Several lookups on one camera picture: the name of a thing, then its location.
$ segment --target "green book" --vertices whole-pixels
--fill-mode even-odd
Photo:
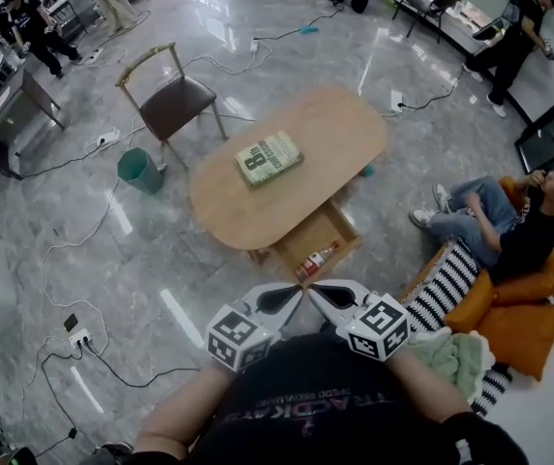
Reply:
[[[290,137],[280,131],[236,154],[240,171],[251,186],[260,186],[303,160]]]

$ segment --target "gray tile floor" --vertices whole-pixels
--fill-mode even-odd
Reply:
[[[279,35],[333,11],[324,0],[140,0],[137,9],[152,14],[106,44],[101,67],[68,65],[61,81],[52,80],[47,70],[38,71],[43,86],[65,109],[69,127],[64,132],[52,129],[34,142],[23,156],[23,173],[80,156],[87,143],[111,126],[130,131],[134,112],[113,83],[123,65],[148,47],[176,41],[183,63],[209,54],[241,68],[249,63],[252,37]],[[444,42],[437,45],[426,28],[416,28],[407,40],[410,18],[402,13],[391,21],[392,13],[382,0],[372,0],[365,15],[347,6],[336,17],[321,19],[318,33],[269,42],[273,53],[257,69],[230,76],[197,61],[187,72],[217,92],[222,112],[254,118],[292,95],[329,83],[359,91],[379,112],[388,111],[391,88],[404,92],[405,102],[421,105],[448,91],[463,57]],[[104,25],[92,28],[79,43],[81,51],[101,43],[105,33]],[[266,51],[261,46],[259,56]],[[163,54],[142,68],[132,90],[145,98],[171,74],[172,65]],[[339,195],[363,244],[339,263],[333,276],[399,294],[435,250],[407,218],[411,207],[433,202],[431,185],[486,173],[520,173],[513,142],[523,129],[522,120],[511,108],[508,119],[499,119],[485,101],[488,87],[462,77],[448,99],[386,120],[389,148],[374,163],[374,174],[352,181]],[[236,119],[225,123],[233,136],[247,127]],[[173,142],[191,168],[221,143],[210,115],[191,122]],[[93,158],[23,182],[0,177],[0,237],[8,246],[18,295],[17,320],[0,339],[0,416],[15,443],[33,450],[48,447],[69,430],[40,371],[25,392],[21,419],[21,390],[32,377],[36,349],[48,335],[64,336],[59,327],[72,312],[91,330],[97,347],[105,343],[100,316],[88,305],[49,304],[41,289],[41,259],[49,246],[78,242],[94,230],[125,145],[118,143]],[[145,130],[136,133],[133,146],[157,160],[164,156]],[[198,226],[189,204],[188,174],[175,161],[168,162],[164,188],[156,197],[120,183],[94,237],[82,246],[52,251],[45,268],[44,282],[53,301],[86,299],[103,311],[110,337],[105,357],[133,382],[173,366],[199,365],[204,357],[162,300],[163,290],[169,290],[203,331],[220,305],[254,285],[280,278],[274,264],[257,269],[245,254],[221,245]],[[308,305],[301,310],[293,322],[299,329],[310,328],[315,314]],[[67,355],[69,348],[50,339],[40,360],[49,352]],[[80,388],[72,366],[100,409]],[[124,387],[89,355],[71,361],[52,358],[46,369],[79,434],[43,457],[43,463],[77,463],[103,440],[133,441],[140,419],[190,377],[179,372],[146,389]]]

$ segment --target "folding chair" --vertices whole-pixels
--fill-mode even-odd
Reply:
[[[173,155],[186,170],[188,169],[187,165],[169,143],[169,138],[185,124],[200,115],[206,107],[212,106],[212,111],[217,120],[217,126],[221,132],[221,138],[227,140],[228,135],[226,134],[219,111],[217,110],[215,103],[217,99],[216,93],[200,82],[185,76],[174,47],[175,44],[170,43],[167,45],[154,46],[149,49],[122,72],[115,85],[122,89],[122,92],[139,112],[139,115],[141,115],[145,125],[152,132],[154,137],[160,142],[165,143],[171,149]],[[149,58],[167,49],[171,53],[171,57],[173,58],[173,62],[180,76],[157,90],[140,107],[126,87],[131,72]]]

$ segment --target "wooden table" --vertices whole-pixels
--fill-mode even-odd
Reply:
[[[241,149],[285,131],[302,164],[251,189],[236,167]],[[197,167],[191,204],[198,221],[232,248],[270,247],[357,176],[386,147],[387,127],[353,91],[328,86],[288,102]]]

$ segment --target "sneaker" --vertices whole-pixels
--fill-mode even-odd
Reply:
[[[465,70],[465,72],[469,73],[471,76],[473,76],[473,79],[477,82],[483,82],[483,77],[481,77],[481,74],[480,73],[476,73],[475,71],[471,71],[471,69],[469,69],[467,67],[466,64],[462,64],[462,69]]]
[[[492,100],[490,100],[490,95],[486,95],[486,100],[492,106],[492,109],[494,109],[499,117],[501,117],[502,119],[506,118],[506,110],[503,108],[502,105],[495,104]]]
[[[432,187],[432,193],[434,193],[434,200],[436,200],[439,210],[443,213],[451,213],[451,209],[449,208],[449,200],[451,197],[446,189],[440,184],[435,184]]]
[[[409,217],[411,222],[420,229],[428,229],[430,227],[430,219],[434,217],[438,211],[435,210],[411,210]]]

